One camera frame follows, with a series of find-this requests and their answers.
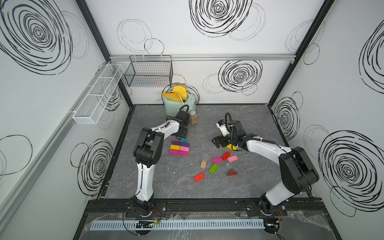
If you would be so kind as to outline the beige spice jar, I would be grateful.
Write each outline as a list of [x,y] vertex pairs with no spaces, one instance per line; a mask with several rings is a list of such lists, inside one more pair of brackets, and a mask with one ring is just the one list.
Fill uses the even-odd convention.
[[190,111],[190,125],[194,126],[197,123],[197,113],[196,111]]

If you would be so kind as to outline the yellow block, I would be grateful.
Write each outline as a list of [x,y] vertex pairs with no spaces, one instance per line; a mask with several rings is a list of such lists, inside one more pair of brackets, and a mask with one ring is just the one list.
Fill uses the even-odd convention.
[[233,146],[232,144],[227,145],[227,148],[232,151],[237,151],[238,148],[236,146]]
[[180,145],[171,145],[170,147],[171,150],[180,150]]

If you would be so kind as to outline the red block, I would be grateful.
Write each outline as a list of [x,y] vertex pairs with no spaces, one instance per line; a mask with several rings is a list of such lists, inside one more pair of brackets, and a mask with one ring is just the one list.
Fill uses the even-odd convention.
[[231,156],[231,153],[230,152],[225,152],[221,158],[223,161],[227,160],[229,157]]
[[198,175],[194,176],[194,181],[197,183],[197,182],[201,181],[204,178],[205,178],[205,174],[204,173],[199,173]]

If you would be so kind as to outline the magenta block bottom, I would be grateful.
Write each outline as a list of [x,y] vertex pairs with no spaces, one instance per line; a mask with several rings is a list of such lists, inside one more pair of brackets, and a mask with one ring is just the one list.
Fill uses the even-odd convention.
[[216,164],[216,163],[222,163],[222,162],[223,162],[223,159],[222,159],[222,158],[212,158],[212,162],[213,162],[214,164]]

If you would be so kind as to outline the magenta block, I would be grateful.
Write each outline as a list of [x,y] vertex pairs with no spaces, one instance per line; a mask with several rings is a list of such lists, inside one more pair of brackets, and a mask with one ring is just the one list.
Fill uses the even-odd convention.
[[181,156],[187,157],[189,155],[189,152],[188,151],[179,150],[178,154],[181,155]]
[[222,159],[222,158],[212,158],[212,162],[213,162],[214,164],[216,164],[216,163],[222,163],[222,162],[223,162],[223,159]]
[[179,154],[179,150],[170,149],[169,153],[172,154],[172,155],[178,155]]

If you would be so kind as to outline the green block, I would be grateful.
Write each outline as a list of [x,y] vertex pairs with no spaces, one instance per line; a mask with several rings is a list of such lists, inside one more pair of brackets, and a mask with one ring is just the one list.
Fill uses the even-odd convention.
[[217,164],[213,164],[213,165],[211,166],[211,168],[209,169],[209,172],[210,172],[211,174],[214,174],[214,173],[217,171],[218,168],[219,168],[219,166],[218,166]]

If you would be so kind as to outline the tan wooden block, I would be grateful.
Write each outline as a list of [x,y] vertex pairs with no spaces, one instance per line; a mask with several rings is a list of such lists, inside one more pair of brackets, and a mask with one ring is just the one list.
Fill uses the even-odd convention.
[[202,160],[202,162],[201,162],[201,168],[202,168],[202,169],[205,169],[206,166],[207,166],[207,161],[206,161],[206,160]]

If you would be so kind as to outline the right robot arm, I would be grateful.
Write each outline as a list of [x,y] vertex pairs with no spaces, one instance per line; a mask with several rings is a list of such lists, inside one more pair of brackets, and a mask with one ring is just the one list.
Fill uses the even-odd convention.
[[220,120],[216,126],[222,133],[212,139],[217,148],[233,145],[279,165],[281,180],[261,196],[259,206],[264,215],[271,216],[282,202],[311,190],[312,185],[319,181],[319,174],[305,149],[280,146],[255,134],[247,134],[238,120],[234,123]]

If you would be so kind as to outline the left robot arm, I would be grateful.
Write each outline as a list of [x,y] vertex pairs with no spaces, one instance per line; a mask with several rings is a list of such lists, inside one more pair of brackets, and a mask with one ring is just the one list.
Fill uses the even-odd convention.
[[189,106],[183,105],[173,118],[153,128],[142,128],[133,151],[138,167],[138,186],[133,197],[134,207],[142,215],[149,215],[153,209],[153,177],[159,162],[164,140],[170,136],[185,138],[190,123]]

